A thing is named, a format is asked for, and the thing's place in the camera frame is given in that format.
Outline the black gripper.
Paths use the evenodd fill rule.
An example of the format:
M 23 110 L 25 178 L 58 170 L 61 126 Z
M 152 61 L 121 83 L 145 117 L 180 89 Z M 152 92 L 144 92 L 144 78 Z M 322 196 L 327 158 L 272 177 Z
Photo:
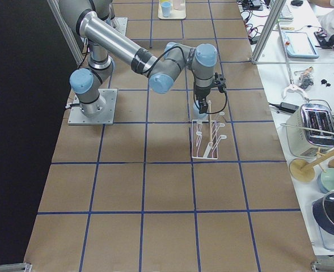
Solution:
M 207 114 L 209 106 L 206 98 L 211 89 L 218 88 L 220 93 L 227 95 L 226 78 L 222 74 L 214 73 L 207 80 L 202 80 L 195 75 L 193 75 L 193 79 L 194 110 L 199 111 L 199 114 Z

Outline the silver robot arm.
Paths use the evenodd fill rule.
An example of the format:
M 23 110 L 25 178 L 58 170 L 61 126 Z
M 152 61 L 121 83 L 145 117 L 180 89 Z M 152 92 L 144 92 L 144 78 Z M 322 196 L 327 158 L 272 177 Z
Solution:
M 58 5 L 68 27 L 88 42 L 87 67 L 77 68 L 70 76 L 71 87 L 85 114 L 89 114 L 88 105 L 98 111 L 105 103 L 98 88 L 113 73 L 113 57 L 147 77 L 149 87 L 159 94 L 168 92 L 184 69 L 190 70 L 195 108 L 203 116 L 212 114 L 207 99 L 211 89 L 226 93 L 226 79 L 214 71 L 217 50 L 212 44 L 191 47 L 169 42 L 163 54 L 156 57 L 113 27 L 111 1 L 59 1 Z
M 116 28 L 113 21 L 115 18 L 115 12 L 112 2 L 113 0 L 93 0 L 93 9 L 97 13 L 99 19 L 106 22 L 113 28 Z

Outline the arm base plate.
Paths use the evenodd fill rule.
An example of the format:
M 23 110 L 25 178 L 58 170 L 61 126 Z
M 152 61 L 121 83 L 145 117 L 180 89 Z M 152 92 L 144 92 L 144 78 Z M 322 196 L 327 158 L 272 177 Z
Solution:
M 75 95 L 70 108 L 69 125 L 113 125 L 118 89 L 98 89 L 100 95 L 96 102 L 81 103 Z
M 122 35 L 126 35 L 126 29 L 128 25 L 128 18 L 126 17 L 114 17 L 111 19 L 111 26 Z

